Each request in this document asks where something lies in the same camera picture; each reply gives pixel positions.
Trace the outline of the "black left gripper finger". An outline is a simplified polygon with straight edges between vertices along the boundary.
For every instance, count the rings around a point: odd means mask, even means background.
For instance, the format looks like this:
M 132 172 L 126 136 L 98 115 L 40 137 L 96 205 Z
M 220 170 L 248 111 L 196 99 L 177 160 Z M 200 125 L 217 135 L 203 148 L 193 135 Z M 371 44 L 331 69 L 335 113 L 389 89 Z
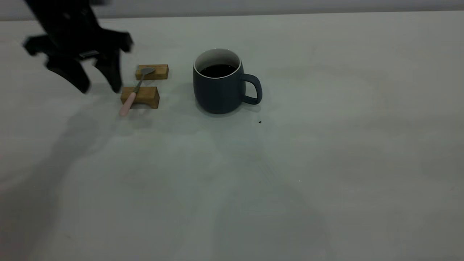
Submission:
M 118 93 L 121 90 L 120 51 L 109 51 L 96 56 L 95 68 L 106 78 L 111 89 Z
M 48 59 L 46 68 L 69 81 L 81 93 L 86 94 L 91 86 L 80 62 L 72 59 Z

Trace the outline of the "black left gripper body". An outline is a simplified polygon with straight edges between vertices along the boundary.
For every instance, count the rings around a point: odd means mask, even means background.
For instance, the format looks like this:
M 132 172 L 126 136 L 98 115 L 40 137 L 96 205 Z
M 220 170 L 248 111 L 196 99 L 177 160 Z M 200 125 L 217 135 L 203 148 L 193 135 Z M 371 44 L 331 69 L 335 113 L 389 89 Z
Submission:
M 91 5 L 104 0 L 27 0 L 25 2 L 44 30 L 44 34 L 28 36 L 24 48 L 29 55 L 75 61 L 94 60 L 94 65 L 119 63 L 120 52 L 128 53 L 133 40 L 128 32 L 102 28 Z

